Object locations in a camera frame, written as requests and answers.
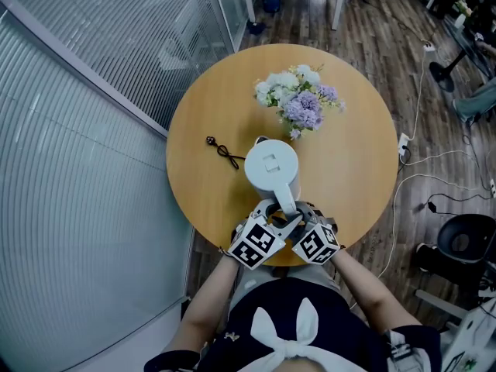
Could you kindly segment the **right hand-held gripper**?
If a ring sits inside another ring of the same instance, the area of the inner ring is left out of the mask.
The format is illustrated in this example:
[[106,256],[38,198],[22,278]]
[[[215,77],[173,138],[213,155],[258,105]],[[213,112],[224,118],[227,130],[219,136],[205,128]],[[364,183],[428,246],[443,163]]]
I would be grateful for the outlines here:
[[291,250],[307,264],[326,263],[340,250],[335,219],[325,217],[319,209],[305,201],[297,201],[295,205],[303,220],[291,234]]

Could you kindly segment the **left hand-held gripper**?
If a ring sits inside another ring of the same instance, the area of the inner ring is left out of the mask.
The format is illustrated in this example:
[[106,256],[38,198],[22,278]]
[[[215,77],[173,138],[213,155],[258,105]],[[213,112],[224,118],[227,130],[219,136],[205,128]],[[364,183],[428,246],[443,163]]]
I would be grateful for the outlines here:
[[254,270],[282,250],[285,240],[303,220],[302,214],[291,216],[288,220],[276,216],[275,222],[269,218],[280,210],[276,199],[264,199],[237,227],[227,254],[244,267]]

